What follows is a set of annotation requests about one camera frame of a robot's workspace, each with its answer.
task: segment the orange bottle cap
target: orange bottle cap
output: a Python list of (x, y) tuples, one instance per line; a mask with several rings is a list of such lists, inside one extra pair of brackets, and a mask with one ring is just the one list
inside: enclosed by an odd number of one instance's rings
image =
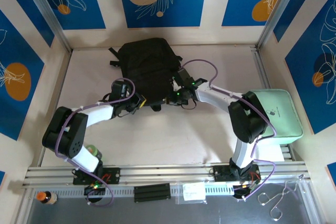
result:
[(47, 194), (44, 192), (44, 191), (40, 191), (37, 195), (36, 195), (36, 198), (39, 200), (39, 201), (43, 201), (47, 198)]

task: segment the black backpack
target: black backpack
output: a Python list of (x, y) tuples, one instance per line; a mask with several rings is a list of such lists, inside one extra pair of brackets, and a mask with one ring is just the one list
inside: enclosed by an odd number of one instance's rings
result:
[(173, 91), (173, 73), (181, 67), (182, 58), (163, 38), (126, 43), (118, 52), (109, 50), (119, 59), (110, 65), (120, 67), (122, 76), (134, 82), (136, 92), (147, 100), (145, 106), (161, 110), (160, 104)]

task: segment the white label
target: white label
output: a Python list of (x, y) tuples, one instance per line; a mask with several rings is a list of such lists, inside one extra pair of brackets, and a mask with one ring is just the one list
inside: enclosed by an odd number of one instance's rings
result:
[(185, 201), (205, 200), (204, 182), (184, 184), (183, 185), (183, 198)]

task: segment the light green container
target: light green container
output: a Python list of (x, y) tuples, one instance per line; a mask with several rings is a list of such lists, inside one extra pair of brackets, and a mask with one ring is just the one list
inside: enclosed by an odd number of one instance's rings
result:
[[(286, 90), (264, 89), (252, 90), (258, 97), (268, 118), (277, 130), (277, 136), (265, 139), (269, 144), (290, 144), (303, 136), (303, 128), (293, 100)], [(262, 136), (272, 135), (273, 131), (267, 127)]]

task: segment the wire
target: wire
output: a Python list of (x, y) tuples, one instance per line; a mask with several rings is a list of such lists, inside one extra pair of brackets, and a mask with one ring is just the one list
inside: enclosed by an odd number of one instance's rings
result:
[(103, 99), (101, 99), (101, 100), (105, 102), (105, 101), (106, 101), (106, 98), (107, 98), (107, 96), (109, 96), (110, 94), (111, 94), (111, 93), (107, 93), (106, 95), (104, 95), (104, 96), (103, 96)]
[(183, 107), (183, 104), (181, 104), (181, 108), (183, 108), (184, 110), (193, 110), (197, 107), (197, 103), (194, 99), (193, 99), (193, 102), (194, 102), (195, 106), (193, 106), (192, 108), (185, 108), (185, 107)]
[(249, 172), (249, 173), (250, 173), (250, 175), (252, 175), (252, 176), (256, 175), (256, 177), (257, 177), (258, 179), (260, 179), (260, 176), (259, 176), (257, 173), (255, 173), (255, 172)]
[[(225, 95), (227, 95), (227, 96), (229, 96), (229, 97), (232, 97), (232, 98), (234, 98), (234, 99), (237, 99), (237, 100), (239, 100), (239, 101), (241, 101), (241, 102), (243, 102), (243, 103), (245, 103), (247, 106), (249, 106), (252, 110), (254, 110), (266, 123), (267, 123), (267, 125), (273, 130), (273, 134), (272, 135), (270, 135), (270, 136), (264, 136), (264, 137), (261, 137), (260, 139), (257, 139), (256, 141), (255, 141), (255, 143), (254, 143), (254, 146), (253, 146), (253, 149), (252, 149), (252, 152), (251, 152), (251, 158), (253, 158), (253, 155), (254, 155), (254, 153), (255, 153), (255, 151), (256, 151), (256, 147), (257, 147), (257, 144), (260, 142), (260, 141), (262, 141), (262, 140), (265, 140), (265, 139), (267, 139), (267, 138), (271, 138), (271, 137), (275, 137), (276, 135), (277, 135), (277, 130), (275, 129), (275, 127), (273, 126), (273, 124), (267, 119), (267, 117), (265, 117), (253, 104), (251, 104), (250, 102), (248, 102), (248, 101), (246, 101), (245, 99), (243, 99), (243, 98), (241, 98), (241, 97), (238, 97), (238, 96), (236, 96), (236, 95), (234, 95), (233, 93), (231, 93), (231, 92), (227, 92), (227, 91), (224, 91), (224, 90), (220, 90), (220, 89), (217, 89), (217, 88), (215, 88), (215, 87), (212, 87), (212, 82), (216, 79), (216, 77), (218, 76), (218, 68), (212, 63), (212, 62), (210, 62), (210, 61), (208, 61), (208, 60), (203, 60), (203, 59), (195, 59), (195, 60), (190, 60), (190, 61), (187, 61), (185, 64), (183, 64), (182, 66), (181, 66), (181, 68), (183, 68), (185, 65), (187, 65), (187, 64), (189, 64), (189, 63), (191, 63), (191, 62), (194, 62), (194, 61), (202, 61), (202, 62), (206, 62), (206, 63), (208, 63), (208, 64), (210, 64), (211, 66), (213, 66), (214, 67), (214, 69), (215, 69), (215, 71), (216, 71), (216, 73), (215, 73), (215, 75), (210, 79), (210, 81), (209, 81), (209, 88), (210, 89), (212, 89), (212, 90), (214, 90), (214, 91), (217, 91), (217, 92), (219, 92), (219, 93), (222, 93), (222, 94), (225, 94)], [(276, 165), (275, 165), (275, 163), (274, 162), (272, 162), (272, 161), (266, 161), (266, 160), (260, 160), (260, 159), (254, 159), (253, 161), (256, 161), (256, 162), (265, 162), (265, 163), (269, 163), (269, 164), (271, 164), (272, 166), (273, 166), (273, 169), (272, 169), (272, 171), (271, 171), (271, 173), (267, 176), (267, 178), (265, 178), (265, 180), (255, 189), (255, 190), (253, 190), (248, 196), (246, 196), (246, 197), (243, 197), (241, 200), (246, 200), (246, 199), (248, 199), (250, 196), (252, 196), (257, 190), (259, 190), (261, 187), (262, 187), (262, 185), (266, 182), (266, 181), (268, 181), (268, 179), (274, 174), (274, 171), (275, 171), (275, 168), (276, 168)]]
[(249, 173), (250, 173), (250, 175), (251, 175), (251, 177), (252, 177), (251, 184), (253, 184), (253, 181), (254, 181), (254, 176), (253, 176), (252, 172), (249, 172)]
[(92, 206), (95, 206), (95, 207), (107, 207), (107, 206), (111, 206), (112, 203), (113, 203), (113, 200), (114, 200), (114, 195), (113, 195), (113, 190), (112, 188), (104, 181), (102, 180), (101, 178), (99, 178), (98, 176), (96, 176), (95, 174), (89, 172), (88, 170), (85, 170), (84, 168), (82, 168), (80, 165), (78, 165), (77, 163), (75, 163), (74, 161), (72, 161), (71, 159), (69, 159), (67, 156), (64, 156), (60, 153), (58, 153), (58, 148), (59, 148), (59, 144), (60, 144), (60, 141), (61, 141), (61, 138), (62, 138), (62, 135), (64, 133), (64, 130), (65, 128), (67, 127), (68, 123), (70, 122), (71, 118), (78, 112), (80, 111), (83, 111), (83, 110), (87, 110), (87, 109), (90, 109), (90, 108), (94, 108), (94, 107), (98, 107), (98, 106), (101, 106), (101, 105), (111, 105), (111, 104), (114, 104), (114, 103), (118, 103), (118, 102), (123, 102), (123, 101), (127, 101), (128, 99), (131, 99), (132, 96), (135, 94), (135, 85), (134, 83), (128, 79), (128, 78), (119, 78), (117, 80), (115, 80), (112, 85), (116, 82), (116, 81), (119, 81), (119, 80), (125, 80), (125, 81), (128, 81), (132, 84), (132, 87), (133, 87), (133, 90), (132, 90), (132, 93), (126, 97), (126, 98), (123, 98), (123, 99), (120, 99), (120, 100), (115, 100), (115, 101), (111, 101), (111, 102), (97, 102), (95, 104), (92, 104), (92, 105), (89, 105), (89, 106), (85, 106), (85, 107), (80, 107), (79, 109), (73, 111), (69, 117), (65, 120), (60, 132), (59, 132), (59, 135), (57, 137), (57, 141), (56, 141), (56, 145), (55, 145), (55, 154), (57, 157), (59, 158), (63, 158), (64, 160), (68, 161), (71, 165), (73, 165), (74, 167), (77, 167), (79, 170), (81, 170), (82, 172), (88, 174), (89, 176), (95, 178), (96, 180), (98, 180), (99, 182), (101, 182), (103, 185), (105, 185), (105, 187), (107, 189), (110, 190), (111, 192), (111, 200), (107, 203), (107, 204), (104, 204), (104, 205), (96, 205), (96, 204), (92, 204), (91, 202), (88, 201), (88, 204), (89, 205), (92, 205)]

